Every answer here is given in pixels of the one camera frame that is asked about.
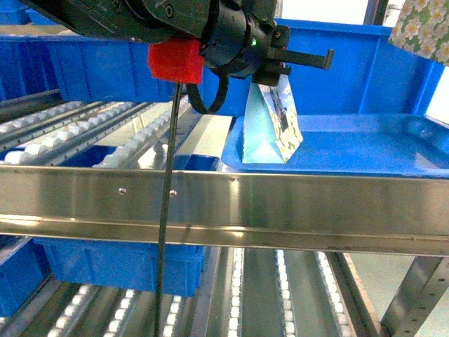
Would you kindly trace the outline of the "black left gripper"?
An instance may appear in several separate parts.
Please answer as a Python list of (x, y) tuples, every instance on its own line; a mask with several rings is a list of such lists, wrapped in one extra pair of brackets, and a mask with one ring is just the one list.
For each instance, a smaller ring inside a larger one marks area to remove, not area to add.
[[(200, 55), (205, 66), (219, 77), (252, 78), (276, 86), (291, 72), (284, 62), (329, 70), (334, 50), (325, 55), (285, 51), (290, 28), (277, 25), (272, 6), (211, 6), (201, 35)], [(282, 61), (274, 51), (282, 50)]]

